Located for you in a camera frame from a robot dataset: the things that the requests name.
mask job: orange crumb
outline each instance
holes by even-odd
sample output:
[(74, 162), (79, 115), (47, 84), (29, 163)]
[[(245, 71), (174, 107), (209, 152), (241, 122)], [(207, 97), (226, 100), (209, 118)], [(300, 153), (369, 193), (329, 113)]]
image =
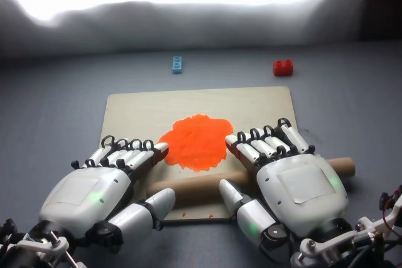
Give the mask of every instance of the orange crumb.
[(208, 171), (226, 158), (225, 136), (233, 132), (225, 119), (211, 119), (197, 114), (173, 124), (173, 130), (163, 135), (159, 142), (167, 142), (167, 164), (179, 164), (183, 169), (196, 172)]

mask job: blue lego brick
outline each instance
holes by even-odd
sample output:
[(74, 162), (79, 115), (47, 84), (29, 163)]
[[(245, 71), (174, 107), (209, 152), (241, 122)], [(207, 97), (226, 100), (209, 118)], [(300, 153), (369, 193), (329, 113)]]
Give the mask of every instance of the blue lego brick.
[(173, 73), (182, 73), (182, 58), (180, 56), (173, 57), (171, 70)]

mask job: red wire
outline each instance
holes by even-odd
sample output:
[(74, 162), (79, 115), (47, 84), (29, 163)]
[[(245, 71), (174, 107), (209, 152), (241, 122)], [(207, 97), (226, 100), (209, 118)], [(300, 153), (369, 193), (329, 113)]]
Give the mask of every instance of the red wire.
[(387, 221), (385, 220), (385, 208), (388, 207), (389, 202), (391, 202), (391, 201), (392, 201), (392, 197), (389, 198), (388, 201), (385, 203), (385, 207), (384, 207), (384, 210), (383, 210), (383, 221), (384, 221), (384, 223), (385, 223), (385, 226), (387, 226), (390, 231), (392, 231), (392, 232), (395, 233), (399, 238), (402, 239), (402, 235), (400, 235), (398, 232), (396, 232), (395, 230), (393, 230), (392, 227), (390, 227), (390, 226), (388, 225)]

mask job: robotic arm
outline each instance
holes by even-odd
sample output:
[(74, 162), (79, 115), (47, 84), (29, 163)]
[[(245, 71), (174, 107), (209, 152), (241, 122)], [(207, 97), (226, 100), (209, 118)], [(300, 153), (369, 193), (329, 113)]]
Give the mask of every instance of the robotic arm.
[[(275, 128), (253, 128), (249, 134), (239, 132), (225, 141), (255, 177), (263, 203), (250, 199), (227, 180), (220, 182), (220, 193), (246, 237), (269, 258), (267, 250), (292, 237), (301, 241), (300, 252), (290, 254), (293, 267), (344, 265), (364, 246), (369, 246), (370, 252), (371, 244), (375, 243), (377, 250), (381, 242), (384, 247), (392, 227), (402, 225), (400, 188), (392, 197), (383, 193), (383, 199), (389, 201), (383, 202), (383, 209), (393, 207), (388, 217), (377, 222), (361, 218), (358, 230), (353, 230), (342, 218), (348, 204), (342, 182), (287, 119), (279, 119)], [(384, 248), (382, 254), (377, 253), (384, 261)]]
[(103, 138), (85, 164), (72, 162), (75, 170), (54, 187), (42, 206), (40, 222), (30, 232), (18, 233), (12, 220), (6, 222), (3, 236), (0, 231), (0, 267), (26, 262), (28, 267), (56, 267), (61, 260), (74, 268), (85, 267), (75, 263), (69, 252), (99, 244), (117, 253), (140, 242), (152, 229), (161, 230), (161, 221), (175, 204), (173, 190), (128, 204), (133, 184), (167, 154), (166, 143)]

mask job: green light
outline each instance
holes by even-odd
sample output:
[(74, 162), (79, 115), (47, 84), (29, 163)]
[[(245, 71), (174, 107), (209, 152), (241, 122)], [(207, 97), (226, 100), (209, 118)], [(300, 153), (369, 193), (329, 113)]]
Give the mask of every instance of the green light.
[(88, 199), (93, 202), (99, 201), (99, 199), (101, 199), (101, 198), (102, 198), (102, 194), (99, 193), (98, 191), (93, 191), (88, 194)]
[(258, 229), (257, 229), (257, 225), (255, 225), (254, 223), (250, 223), (249, 225), (250, 231), (253, 235), (257, 235), (258, 234)]
[(329, 182), (331, 182), (331, 185), (334, 187), (339, 187), (342, 183), (340, 182), (340, 179), (338, 177), (332, 177), (329, 179)]

